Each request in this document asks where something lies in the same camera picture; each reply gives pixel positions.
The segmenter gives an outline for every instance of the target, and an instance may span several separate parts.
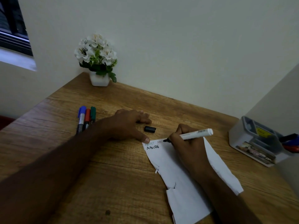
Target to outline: window frame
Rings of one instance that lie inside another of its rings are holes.
[[[16,20],[11,10],[9,0],[0,0],[4,11],[0,9],[6,17],[10,31],[0,28],[0,47],[11,49],[28,56],[33,56],[30,42],[27,36],[18,33]]]

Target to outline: wood grain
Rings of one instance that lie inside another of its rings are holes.
[[[228,144],[237,119],[121,83],[93,87],[82,73],[0,131],[0,180],[70,139],[81,105],[97,119],[117,109],[151,114],[154,134],[166,138],[179,123],[205,129],[207,140],[241,182],[241,197],[263,223],[298,223],[299,200],[275,168],[267,168]],[[108,142],[92,158],[49,223],[172,223],[166,187],[135,140]],[[210,215],[200,223],[214,223]]]

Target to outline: white flower pot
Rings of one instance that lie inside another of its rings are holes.
[[[95,71],[89,73],[90,81],[93,86],[108,86],[110,82],[110,77],[108,74],[105,76],[96,75]]]

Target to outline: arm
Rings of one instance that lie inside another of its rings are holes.
[[[97,149],[109,138],[150,140],[135,128],[148,114],[118,110],[0,183],[1,223],[44,223]]]
[[[184,141],[179,135],[197,131],[180,124],[170,140],[191,176],[202,186],[222,223],[261,224],[253,212],[218,176],[209,163],[203,138]]]

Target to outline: green marker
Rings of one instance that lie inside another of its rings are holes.
[[[95,107],[91,107],[90,108],[90,118],[91,118],[90,124],[93,124],[95,122],[95,113],[96,113]]]

